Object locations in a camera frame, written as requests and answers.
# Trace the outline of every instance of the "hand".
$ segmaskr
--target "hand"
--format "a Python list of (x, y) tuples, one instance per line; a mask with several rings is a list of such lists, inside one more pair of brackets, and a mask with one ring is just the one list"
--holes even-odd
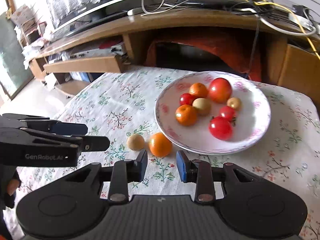
[(16, 190), (19, 187), (19, 185), (20, 185), (20, 182), (17, 179), (10, 180), (9, 184), (7, 186), (7, 193), (10, 196), (12, 196), (16, 192)]

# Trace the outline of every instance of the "orange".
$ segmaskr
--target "orange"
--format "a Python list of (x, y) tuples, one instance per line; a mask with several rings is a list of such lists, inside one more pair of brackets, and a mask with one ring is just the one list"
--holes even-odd
[(204, 84), (194, 83), (189, 89), (189, 94), (196, 98), (206, 98), (208, 90)]
[(156, 157), (165, 157), (172, 150), (172, 142), (163, 135), (163, 133), (156, 133), (151, 136), (149, 141), (149, 148), (152, 154)]
[(181, 125), (194, 125), (197, 121), (197, 110), (190, 105), (179, 106), (176, 110), (176, 119)]

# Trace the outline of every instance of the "plate rim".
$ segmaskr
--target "plate rim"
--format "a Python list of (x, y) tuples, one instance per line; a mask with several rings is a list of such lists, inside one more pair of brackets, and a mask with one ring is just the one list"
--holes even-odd
[(246, 150), (246, 149), (251, 148), (251, 147), (254, 146), (258, 141), (260, 141), (261, 138), (265, 135), (265, 133), (266, 133), (267, 130), (269, 129), (270, 122), (271, 122), (271, 107), (270, 107), (270, 103), (269, 103), (266, 95), (261, 91), (261, 89), (258, 88), (257, 86), (255, 86), (255, 84), (253, 84), (253, 83), (251, 83), (251, 84), (252, 84), (253, 86), (255, 86), (255, 88), (261, 92), (262, 96), (263, 96), (263, 97), (265, 98), (265, 100), (268, 102), (269, 116), (268, 116), (268, 125), (266, 126), (265, 130), (264, 130), (264, 131), (256, 138), (256, 140), (255, 140), (252, 144), (250, 144), (250, 145), (245, 145), (244, 147), (239, 148), (239, 149), (237, 149), (237, 150), (235, 150), (235, 151), (225, 152), (225, 153), (223, 153), (223, 152), (220, 152), (220, 153), (208, 153), (208, 152), (200, 152), (200, 151), (197, 151), (197, 150), (191, 150), (190, 148), (181, 145), (181, 143), (177, 142), (175, 139), (169, 137), (169, 136), (166, 134), (166, 132), (162, 129), (161, 125), (159, 124), (158, 118), (157, 118), (157, 108), (158, 108), (158, 104), (159, 104), (159, 99), (162, 98), (163, 93), (164, 93), (166, 90), (168, 90), (169, 88), (171, 88), (177, 81), (179, 81), (179, 80), (181, 80), (181, 79), (183, 79), (183, 78), (185, 78), (185, 77), (187, 77), (187, 76), (197, 75), (197, 74), (204, 74), (204, 73), (211, 73), (211, 72), (215, 72), (215, 73), (217, 73), (217, 74), (223, 74), (223, 75), (227, 75), (227, 76), (232, 76), (232, 77), (234, 77), (234, 78), (240, 78), (240, 79), (242, 79), (242, 80), (245, 80), (246, 82), (247, 82), (247, 81), (248, 81), (248, 82), (251, 82), (250, 80), (247, 80), (247, 79), (245, 79), (245, 78), (243, 78), (243, 77), (240, 77), (240, 76), (237, 76), (237, 75), (235, 75), (235, 74), (231, 74), (231, 73), (227, 73), (227, 72), (223, 72), (223, 71), (214, 71), (214, 70), (212, 70), (212, 71), (194, 72), (194, 73), (190, 73), (190, 74), (184, 75), (184, 76), (182, 76), (182, 77), (180, 77), (180, 78), (177, 78), (176, 80), (174, 80), (173, 82), (171, 82), (170, 84), (168, 84), (168, 85), (161, 91), (161, 93), (159, 94), (159, 96), (157, 97), (156, 105), (155, 105), (155, 109), (154, 109), (154, 115), (155, 115), (155, 120), (156, 120), (156, 124), (157, 124), (158, 128), (161, 130), (161, 132), (164, 134), (164, 136), (165, 136), (168, 140), (170, 140), (172, 143), (174, 143), (174, 144), (177, 145), (178, 147), (181, 147), (182, 149), (185, 149), (185, 150), (190, 151), (190, 152), (192, 152), (192, 153), (204, 154), (204, 155), (230, 155), (230, 154), (238, 153), (238, 152), (241, 152), (241, 151), (244, 151), (244, 150)]

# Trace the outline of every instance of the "yellow cable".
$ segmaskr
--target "yellow cable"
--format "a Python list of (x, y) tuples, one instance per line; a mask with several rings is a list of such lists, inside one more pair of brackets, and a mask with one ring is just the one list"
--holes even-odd
[[(274, 2), (268, 2), (266, 0), (263, 0), (263, 2), (254, 2), (255, 5), (257, 6), (261, 6), (261, 5), (274, 5), (274, 6), (278, 6), (278, 7), (281, 7), (283, 9), (285, 9), (287, 12), (291, 13), (293, 15), (293, 17), (295, 18), (295, 20), (297, 21), (299, 27), (300, 27), (300, 30), (302, 31), (302, 33), (306, 34), (305, 30), (303, 29), (299, 19), (297, 18), (297, 16), (294, 14), (294, 12), (290, 9), (288, 9), (287, 7), (283, 6), (283, 5), (280, 5), (280, 4), (277, 4), (277, 3), (274, 3)], [(306, 37), (307, 38), (307, 41), (309, 42), (314, 54), (316, 54), (316, 56), (318, 57), (318, 59), (320, 60), (320, 55), (318, 54), (317, 50), (316, 50), (316, 47), (314, 46), (313, 42), (311, 41), (311, 39), (309, 37)]]

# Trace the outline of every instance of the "wooden tabletop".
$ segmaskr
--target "wooden tabletop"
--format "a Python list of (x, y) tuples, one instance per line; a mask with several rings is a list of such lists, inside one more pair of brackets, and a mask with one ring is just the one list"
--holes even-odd
[[(279, 28), (299, 32), (299, 28), (283, 21), (269, 20)], [(166, 13), (128, 16), (112, 22), (104, 23), (69, 38), (62, 38), (42, 49), (36, 58), (46, 57), (85, 42), (94, 41), (104, 37), (134, 33), (145, 30), (181, 27), (181, 26), (217, 26), (255, 30), (257, 18), (255, 16), (240, 16), (226, 11), (215, 11), (210, 9), (185, 9), (170, 11)], [(263, 23), (260, 31), (276, 33)], [(320, 41), (315, 35), (310, 37), (314, 41)]]

